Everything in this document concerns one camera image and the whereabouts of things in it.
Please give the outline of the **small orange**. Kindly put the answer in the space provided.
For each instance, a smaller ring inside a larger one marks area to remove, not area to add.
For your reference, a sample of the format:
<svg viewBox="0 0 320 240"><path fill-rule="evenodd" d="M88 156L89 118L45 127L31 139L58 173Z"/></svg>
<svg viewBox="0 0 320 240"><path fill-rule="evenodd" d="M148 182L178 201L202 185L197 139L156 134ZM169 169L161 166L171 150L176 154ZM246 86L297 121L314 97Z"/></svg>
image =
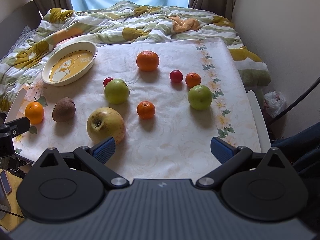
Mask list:
<svg viewBox="0 0 320 240"><path fill-rule="evenodd" d="M39 102L31 102L25 108L25 117L32 125L40 124L44 118L44 109Z"/></svg>

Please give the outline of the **large yellow apple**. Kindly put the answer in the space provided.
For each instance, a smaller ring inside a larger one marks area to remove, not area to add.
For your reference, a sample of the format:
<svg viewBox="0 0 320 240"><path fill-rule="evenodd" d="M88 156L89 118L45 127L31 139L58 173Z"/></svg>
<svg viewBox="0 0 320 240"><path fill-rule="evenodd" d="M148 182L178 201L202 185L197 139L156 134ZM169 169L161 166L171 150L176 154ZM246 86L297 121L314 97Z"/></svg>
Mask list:
<svg viewBox="0 0 320 240"><path fill-rule="evenodd" d="M126 133L124 119L110 107L101 107L93 111L87 119L86 129L88 136L96 144L112 137L118 145Z"/></svg>

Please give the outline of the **brown kiwi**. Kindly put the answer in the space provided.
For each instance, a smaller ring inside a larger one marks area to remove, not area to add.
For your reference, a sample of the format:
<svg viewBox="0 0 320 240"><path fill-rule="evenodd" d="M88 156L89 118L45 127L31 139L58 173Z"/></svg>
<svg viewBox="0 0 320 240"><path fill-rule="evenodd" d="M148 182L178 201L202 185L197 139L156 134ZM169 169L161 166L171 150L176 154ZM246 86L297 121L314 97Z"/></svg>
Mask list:
<svg viewBox="0 0 320 240"><path fill-rule="evenodd" d="M71 98L59 100L53 108L52 119L55 122L66 122L75 116L75 104Z"/></svg>

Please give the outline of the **green apple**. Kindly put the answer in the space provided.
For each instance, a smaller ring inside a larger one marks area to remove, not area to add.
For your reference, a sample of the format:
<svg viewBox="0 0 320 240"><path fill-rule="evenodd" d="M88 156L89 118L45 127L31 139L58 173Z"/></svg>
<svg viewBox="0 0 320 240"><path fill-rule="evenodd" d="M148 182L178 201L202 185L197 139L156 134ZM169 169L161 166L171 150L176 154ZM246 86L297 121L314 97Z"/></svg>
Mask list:
<svg viewBox="0 0 320 240"><path fill-rule="evenodd" d="M188 102L195 110L206 110L212 103L212 93L207 86L196 85L188 92Z"/></svg>
<svg viewBox="0 0 320 240"><path fill-rule="evenodd" d="M124 80L113 79L105 86L104 94L109 103L118 105L128 99L130 90Z"/></svg>

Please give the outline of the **small mandarin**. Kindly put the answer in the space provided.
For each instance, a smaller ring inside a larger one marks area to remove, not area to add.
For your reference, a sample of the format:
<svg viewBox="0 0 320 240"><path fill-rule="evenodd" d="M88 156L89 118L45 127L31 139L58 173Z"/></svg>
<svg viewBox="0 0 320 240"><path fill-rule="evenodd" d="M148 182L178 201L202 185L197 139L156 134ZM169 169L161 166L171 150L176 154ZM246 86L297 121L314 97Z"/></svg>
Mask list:
<svg viewBox="0 0 320 240"><path fill-rule="evenodd" d="M201 84L201 77L197 73L188 73L185 77L185 83L189 88L193 88Z"/></svg>
<svg viewBox="0 0 320 240"><path fill-rule="evenodd" d="M155 115L155 106L149 101L142 101L137 106L137 114L141 119L148 120Z"/></svg>

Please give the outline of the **red cherry tomato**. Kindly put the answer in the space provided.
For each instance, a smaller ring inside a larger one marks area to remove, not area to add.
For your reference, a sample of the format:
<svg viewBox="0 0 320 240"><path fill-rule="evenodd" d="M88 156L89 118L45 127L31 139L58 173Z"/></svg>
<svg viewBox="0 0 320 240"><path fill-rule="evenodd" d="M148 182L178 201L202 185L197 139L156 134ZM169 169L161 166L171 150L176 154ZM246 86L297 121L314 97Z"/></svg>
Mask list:
<svg viewBox="0 0 320 240"><path fill-rule="evenodd" d="M113 80L112 77L106 77L106 78L104 79L104 81L103 81L104 87L106 87L106 85L107 85L110 81L112 81L112 80Z"/></svg>
<svg viewBox="0 0 320 240"><path fill-rule="evenodd" d="M173 82L173 83L181 83L183 80L182 72L177 69L171 71L169 74L169 77L170 77L171 82Z"/></svg>

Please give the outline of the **oval cream duck dish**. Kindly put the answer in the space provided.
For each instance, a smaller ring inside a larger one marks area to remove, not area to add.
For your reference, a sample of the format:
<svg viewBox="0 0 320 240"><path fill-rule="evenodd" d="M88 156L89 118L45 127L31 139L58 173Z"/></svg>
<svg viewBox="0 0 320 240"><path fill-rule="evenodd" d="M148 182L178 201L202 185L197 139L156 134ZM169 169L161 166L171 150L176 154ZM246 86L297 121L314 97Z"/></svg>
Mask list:
<svg viewBox="0 0 320 240"><path fill-rule="evenodd" d="M53 86L65 86L83 77L93 66L98 48L92 42L67 45L53 54L44 65L42 80Z"/></svg>

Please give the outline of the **smartphone on wooden stand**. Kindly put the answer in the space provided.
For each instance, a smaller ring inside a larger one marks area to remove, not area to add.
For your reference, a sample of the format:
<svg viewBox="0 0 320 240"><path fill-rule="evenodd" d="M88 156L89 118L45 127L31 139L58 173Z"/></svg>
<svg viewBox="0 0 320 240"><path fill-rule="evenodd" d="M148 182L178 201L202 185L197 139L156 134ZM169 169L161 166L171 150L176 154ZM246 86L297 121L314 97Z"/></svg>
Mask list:
<svg viewBox="0 0 320 240"><path fill-rule="evenodd" d="M7 195L11 194L12 192L12 187L10 185L10 182L8 180L8 176L6 173L6 170L1 171L1 182L4 188L4 191L6 192Z"/></svg>

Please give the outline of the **white plastic bag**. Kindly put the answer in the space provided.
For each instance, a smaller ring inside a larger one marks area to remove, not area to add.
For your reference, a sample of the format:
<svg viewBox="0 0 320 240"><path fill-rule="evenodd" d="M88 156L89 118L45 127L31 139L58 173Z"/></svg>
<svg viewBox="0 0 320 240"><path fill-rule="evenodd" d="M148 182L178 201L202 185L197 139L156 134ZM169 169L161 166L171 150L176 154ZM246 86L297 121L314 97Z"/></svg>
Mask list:
<svg viewBox="0 0 320 240"><path fill-rule="evenodd" d="M279 91L269 92L264 95L266 113L275 118L286 109L286 99Z"/></svg>

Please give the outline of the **floral white tablecloth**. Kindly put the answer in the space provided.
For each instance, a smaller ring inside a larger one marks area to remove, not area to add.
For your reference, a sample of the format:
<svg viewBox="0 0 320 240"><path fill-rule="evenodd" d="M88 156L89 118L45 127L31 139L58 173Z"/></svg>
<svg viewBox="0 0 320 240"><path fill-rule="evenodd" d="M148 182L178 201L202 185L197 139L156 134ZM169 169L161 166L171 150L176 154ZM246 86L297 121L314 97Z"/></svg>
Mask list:
<svg viewBox="0 0 320 240"><path fill-rule="evenodd" d="M137 55L145 50L159 56L152 72L141 71ZM173 83L173 70L183 74L181 83ZM203 111L188 102L188 73L197 73L201 85L212 93L211 105ZM197 179L219 166L211 154L210 141L221 137L233 146L244 145L254 151L260 144L251 107L240 75L224 42L219 38L168 43L134 43L98 48L93 67L70 85L55 87L36 79L27 99L46 104L44 120L29 132L14 139L16 152L37 160L48 147L71 152L79 146L92 146L86 131L87 119L100 107L107 107L103 80L106 77L126 82L130 95L114 109L126 126L124 140L107 162L112 170L128 180L135 178ZM75 116L55 122L52 111L63 98L75 104ZM149 101L155 106L153 118L144 120L137 106Z"/></svg>

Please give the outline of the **grey headboard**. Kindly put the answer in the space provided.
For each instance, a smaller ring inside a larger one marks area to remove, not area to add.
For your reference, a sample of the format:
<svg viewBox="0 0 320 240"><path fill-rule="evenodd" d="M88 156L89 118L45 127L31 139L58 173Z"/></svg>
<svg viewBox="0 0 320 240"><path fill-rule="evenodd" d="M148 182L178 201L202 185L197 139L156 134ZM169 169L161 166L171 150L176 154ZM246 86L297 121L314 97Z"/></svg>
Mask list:
<svg viewBox="0 0 320 240"><path fill-rule="evenodd" d="M1 22L1 46L0 53L3 58L9 49L15 44L25 26L35 29L41 22L41 16L34 1L15 10Z"/></svg>

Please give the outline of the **large orange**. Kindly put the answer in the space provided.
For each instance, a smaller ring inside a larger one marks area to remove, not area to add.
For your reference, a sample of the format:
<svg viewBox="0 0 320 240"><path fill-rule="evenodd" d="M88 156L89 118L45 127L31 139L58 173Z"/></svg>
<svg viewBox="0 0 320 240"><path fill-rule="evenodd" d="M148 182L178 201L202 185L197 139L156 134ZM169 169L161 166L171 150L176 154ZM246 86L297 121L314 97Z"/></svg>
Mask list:
<svg viewBox="0 0 320 240"><path fill-rule="evenodd" d="M153 51L142 51L136 57L136 64L141 71L152 72L159 66L159 56Z"/></svg>

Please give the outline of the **green striped floral quilt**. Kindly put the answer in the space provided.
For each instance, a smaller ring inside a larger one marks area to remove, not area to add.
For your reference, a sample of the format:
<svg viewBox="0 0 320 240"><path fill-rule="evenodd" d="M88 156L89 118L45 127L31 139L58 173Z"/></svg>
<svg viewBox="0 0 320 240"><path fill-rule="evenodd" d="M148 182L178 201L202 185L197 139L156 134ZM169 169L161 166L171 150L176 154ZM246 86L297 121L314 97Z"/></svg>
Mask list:
<svg viewBox="0 0 320 240"><path fill-rule="evenodd" d="M271 76L266 63L246 48L229 19L213 12L140 6L129 1L88 11L52 8L32 30L30 38L1 58L1 111L10 109L20 88L35 80L47 59L68 39L104 46L211 37L226 44L246 87L269 85Z"/></svg>

